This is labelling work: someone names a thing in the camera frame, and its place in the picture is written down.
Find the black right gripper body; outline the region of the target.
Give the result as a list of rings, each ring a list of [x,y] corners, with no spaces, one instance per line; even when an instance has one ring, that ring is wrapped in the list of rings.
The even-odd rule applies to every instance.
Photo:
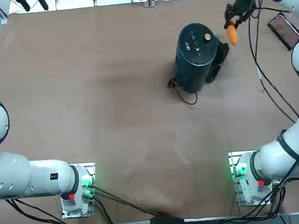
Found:
[[[232,6],[233,15],[243,15],[245,13],[252,13],[256,3],[255,0],[235,0]]]

